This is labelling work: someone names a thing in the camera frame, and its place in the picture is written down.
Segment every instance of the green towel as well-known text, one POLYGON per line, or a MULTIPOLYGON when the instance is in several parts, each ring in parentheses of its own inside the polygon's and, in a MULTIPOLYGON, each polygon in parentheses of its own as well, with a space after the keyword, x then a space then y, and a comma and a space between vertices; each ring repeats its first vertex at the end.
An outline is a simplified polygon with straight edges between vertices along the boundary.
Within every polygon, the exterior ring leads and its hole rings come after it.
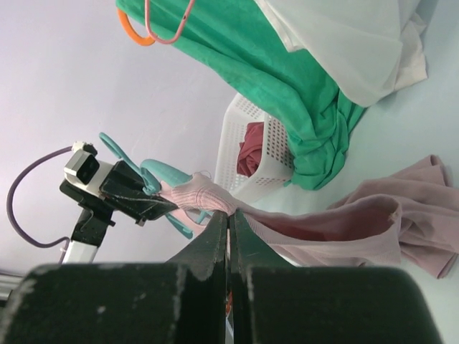
MULTIPOLYGON (((143 23, 143 0, 116 4, 143 23)), ((172 37, 187 4, 152 1, 152 30, 172 37)), ((346 98, 309 52, 287 52, 253 0, 197 0, 174 46, 284 124, 295 157, 292 183, 316 190, 342 169, 364 108, 346 98)))

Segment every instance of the laundry basket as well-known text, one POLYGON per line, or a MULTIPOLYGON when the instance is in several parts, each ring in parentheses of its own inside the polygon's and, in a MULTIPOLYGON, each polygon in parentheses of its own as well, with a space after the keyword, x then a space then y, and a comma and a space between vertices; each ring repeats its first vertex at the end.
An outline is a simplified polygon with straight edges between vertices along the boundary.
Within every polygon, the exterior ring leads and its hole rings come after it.
POLYGON ((215 183, 235 198, 251 203, 282 187, 292 174, 293 157, 282 123, 240 94, 236 95, 224 115, 215 183), (239 143, 244 141, 247 124, 251 122, 264 122, 265 126, 260 166, 248 178, 237 174, 236 167, 239 143))

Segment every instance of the pink garment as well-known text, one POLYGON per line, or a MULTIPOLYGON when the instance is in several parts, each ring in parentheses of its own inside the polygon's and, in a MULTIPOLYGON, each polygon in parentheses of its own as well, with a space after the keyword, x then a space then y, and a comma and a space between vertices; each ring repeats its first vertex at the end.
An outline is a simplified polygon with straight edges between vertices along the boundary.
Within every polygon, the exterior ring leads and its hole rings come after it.
POLYGON ((247 124, 245 141, 239 144, 241 151, 237 157, 237 172, 243 176, 250 177, 260 165, 264 125, 264 122, 247 124))
POLYGON ((254 209, 201 174, 161 195, 184 210, 241 209, 262 240, 302 266, 396 265, 404 255, 441 278, 459 252, 459 190, 435 156, 363 182, 326 211, 300 216, 254 209))

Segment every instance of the light blue surface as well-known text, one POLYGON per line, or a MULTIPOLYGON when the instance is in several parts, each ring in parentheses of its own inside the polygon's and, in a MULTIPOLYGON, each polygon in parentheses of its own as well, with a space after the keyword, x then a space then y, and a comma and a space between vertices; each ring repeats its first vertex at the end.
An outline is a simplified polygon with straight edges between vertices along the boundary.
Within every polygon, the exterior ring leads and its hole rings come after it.
POLYGON ((160 180, 165 181, 170 187, 175 188, 191 180, 191 176, 166 163, 154 159, 146 159, 141 162, 141 171, 152 172, 160 180))
MULTIPOLYGON (((423 34, 429 79, 367 110, 352 135, 346 165, 322 190, 289 186, 257 207, 291 214, 324 210, 364 179, 388 176, 429 154, 441 157, 459 187, 459 1, 423 0, 418 13, 429 24, 423 34)), ((409 262, 402 264, 420 286, 446 344, 459 343, 458 265, 436 280, 409 262)))

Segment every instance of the white fabric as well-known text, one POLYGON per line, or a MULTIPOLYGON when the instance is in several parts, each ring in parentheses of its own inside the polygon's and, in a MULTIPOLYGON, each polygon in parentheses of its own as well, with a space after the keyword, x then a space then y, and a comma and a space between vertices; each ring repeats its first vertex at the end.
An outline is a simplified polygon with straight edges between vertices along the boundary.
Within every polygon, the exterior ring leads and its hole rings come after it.
POLYGON ((427 78, 420 0, 255 0, 289 52, 307 49, 367 107, 427 78))

